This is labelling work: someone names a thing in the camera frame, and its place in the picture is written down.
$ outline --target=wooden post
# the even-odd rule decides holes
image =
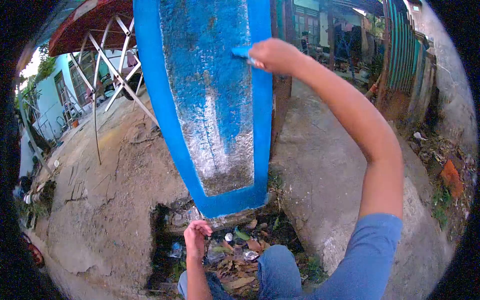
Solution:
[[[335,29],[333,27],[333,11],[332,11],[332,3],[330,3],[328,7],[328,44],[330,46],[330,64],[329,68],[333,71],[335,66]]]
[[[380,74],[380,82],[378,84],[377,102],[375,106],[380,109],[382,102],[385,99],[386,84],[388,81],[388,64],[390,63],[390,14],[388,13],[387,0],[383,0],[384,16],[385,16],[385,31],[384,31],[384,64],[382,67],[382,73]]]

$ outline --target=blue paint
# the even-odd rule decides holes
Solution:
[[[266,198],[272,75],[251,69],[243,60],[233,59],[230,50],[271,36],[270,7],[267,1],[247,0],[246,3],[250,36],[245,30],[246,20],[235,16],[241,1],[162,1],[162,6],[160,0],[135,0],[133,3],[137,43],[142,53],[142,68],[152,106],[175,165],[197,207],[206,217],[256,208],[263,205]],[[169,16],[176,16],[176,19],[169,19]],[[216,16],[216,20],[209,22],[212,16]],[[162,30],[167,32],[169,29],[171,33],[169,37],[164,36],[165,44],[161,25]],[[205,62],[202,62],[198,51],[208,48],[215,49],[216,54],[213,59],[205,56]],[[205,63],[202,70],[206,72],[198,72],[199,76],[194,74],[194,78],[192,68],[202,67],[201,63]],[[209,83],[209,76],[215,81]],[[238,147],[235,137],[253,127],[254,184],[208,197],[179,120],[193,122],[192,115],[199,116],[205,111],[205,94],[209,84],[213,89],[219,87],[216,90],[219,100],[215,102],[215,112],[227,155]],[[240,122],[248,121],[248,116],[239,116],[242,106],[252,106],[252,124]]]
[[[250,55],[248,54],[248,51],[250,51],[251,48],[252,48],[251,46],[235,47],[232,49],[232,54],[238,57],[249,59]]]

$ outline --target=shirt sleeve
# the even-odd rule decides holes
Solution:
[[[402,220],[371,214],[358,220],[344,259],[312,296],[315,299],[380,299],[390,275]]]

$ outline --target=knee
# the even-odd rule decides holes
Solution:
[[[270,246],[267,250],[264,251],[262,256],[273,259],[285,259],[292,258],[293,254],[290,250],[284,245],[273,245]]]

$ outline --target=cracked concrete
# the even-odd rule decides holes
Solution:
[[[141,99],[149,107],[148,94]],[[65,135],[52,156],[60,162],[52,212],[40,221],[48,228],[39,228],[61,267],[117,295],[143,289],[151,272],[152,207],[188,196],[165,141],[149,135],[150,120],[131,105],[120,98],[98,110],[101,165],[92,122]]]
[[[357,221],[366,160],[326,104],[294,80],[272,164],[283,170],[284,207],[307,252],[332,274]],[[397,136],[405,160],[404,227],[383,299],[423,299],[452,255],[428,208],[432,195],[421,161]]]

